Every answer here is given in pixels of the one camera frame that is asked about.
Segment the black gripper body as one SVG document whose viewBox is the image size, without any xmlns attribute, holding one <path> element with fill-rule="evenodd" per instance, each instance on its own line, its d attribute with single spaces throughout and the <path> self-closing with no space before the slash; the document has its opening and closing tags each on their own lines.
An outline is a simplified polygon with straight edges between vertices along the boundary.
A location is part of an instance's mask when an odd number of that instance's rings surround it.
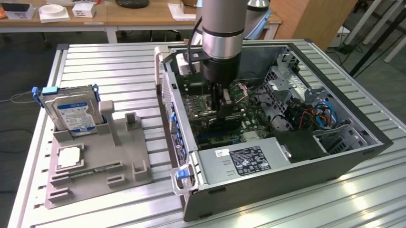
<svg viewBox="0 0 406 228">
<path fill-rule="evenodd" d="M 241 58 L 203 61 L 203 77 L 213 83 L 230 85 L 239 72 Z"/>
</svg>

